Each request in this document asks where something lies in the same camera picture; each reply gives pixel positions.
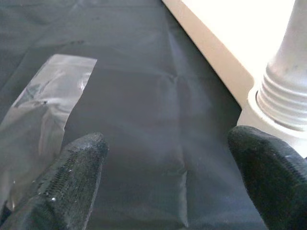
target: white base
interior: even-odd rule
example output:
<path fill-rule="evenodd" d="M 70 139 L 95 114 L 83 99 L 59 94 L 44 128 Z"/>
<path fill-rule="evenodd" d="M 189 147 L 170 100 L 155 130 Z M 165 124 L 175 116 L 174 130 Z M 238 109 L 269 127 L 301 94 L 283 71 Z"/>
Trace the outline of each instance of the white base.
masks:
<path fill-rule="evenodd" d="M 243 108 L 238 125 L 252 126 L 287 142 L 303 158 L 307 157 L 307 131 L 286 128 L 265 115 L 258 107 L 256 96 L 259 86 L 254 86 L 248 93 L 248 103 Z"/>

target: plastic packaging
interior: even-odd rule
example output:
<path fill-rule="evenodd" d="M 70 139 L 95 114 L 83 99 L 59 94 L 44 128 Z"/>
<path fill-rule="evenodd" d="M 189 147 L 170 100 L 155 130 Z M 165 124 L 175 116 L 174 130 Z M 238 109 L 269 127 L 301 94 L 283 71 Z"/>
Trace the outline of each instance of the plastic packaging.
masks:
<path fill-rule="evenodd" d="M 59 154 L 67 119 L 97 60 L 53 55 L 0 125 L 0 211 L 14 209 L 23 190 Z"/>

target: gloved finger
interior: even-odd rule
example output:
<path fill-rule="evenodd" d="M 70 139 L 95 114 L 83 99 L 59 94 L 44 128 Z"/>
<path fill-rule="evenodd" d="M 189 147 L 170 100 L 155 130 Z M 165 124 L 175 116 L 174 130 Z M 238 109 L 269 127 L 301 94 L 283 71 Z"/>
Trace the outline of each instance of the gloved finger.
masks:
<path fill-rule="evenodd" d="M 107 152 L 100 133 L 67 145 L 32 183 L 1 230 L 85 229 Z"/>
<path fill-rule="evenodd" d="M 307 229 L 307 161 L 286 142 L 248 126 L 233 128 L 228 142 L 269 229 Z"/>

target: dark gray fabric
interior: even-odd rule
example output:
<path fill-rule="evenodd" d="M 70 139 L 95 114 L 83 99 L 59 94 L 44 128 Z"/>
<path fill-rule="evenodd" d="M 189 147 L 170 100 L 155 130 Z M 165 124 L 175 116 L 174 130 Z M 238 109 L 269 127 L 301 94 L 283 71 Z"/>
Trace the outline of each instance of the dark gray fabric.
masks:
<path fill-rule="evenodd" d="M 1 230 L 83 230 L 92 212 L 108 146 L 100 133 L 67 145 L 31 184 Z"/>
<path fill-rule="evenodd" d="M 306 229 L 307 162 L 286 142 L 253 127 L 233 128 L 229 146 L 269 229 Z"/>
<path fill-rule="evenodd" d="M 110 144 L 90 230 L 266 229 L 227 146 L 240 107 L 160 0 L 0 10 L 0 119 L 51 55 L 98 59 L 64 137 Z"/>

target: clear plastic bag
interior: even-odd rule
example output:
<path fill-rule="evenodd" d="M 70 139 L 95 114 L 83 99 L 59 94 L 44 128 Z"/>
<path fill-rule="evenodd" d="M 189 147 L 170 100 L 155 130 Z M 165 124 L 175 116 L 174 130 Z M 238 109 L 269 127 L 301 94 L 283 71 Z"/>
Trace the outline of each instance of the clear plastic bag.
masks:
<path fill-rule="evenodd" d="M 0 125 L 0 211 L 14 209 L 26 188 L 59 154 L 64 127 L 97 60 L 53 55 Z"/>

